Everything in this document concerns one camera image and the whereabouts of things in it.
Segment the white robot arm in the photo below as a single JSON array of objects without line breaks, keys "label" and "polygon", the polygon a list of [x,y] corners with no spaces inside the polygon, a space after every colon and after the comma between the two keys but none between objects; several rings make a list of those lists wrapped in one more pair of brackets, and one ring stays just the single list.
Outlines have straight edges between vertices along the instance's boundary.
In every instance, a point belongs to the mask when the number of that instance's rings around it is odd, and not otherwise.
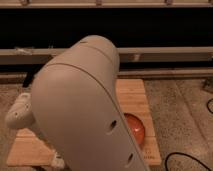
[{"label": "white robot arm", "polygon": [[84,37],[42,67],[7,126],[49,142],[72,171],[150,171],[118,103],[119,64],[109,39]]}]

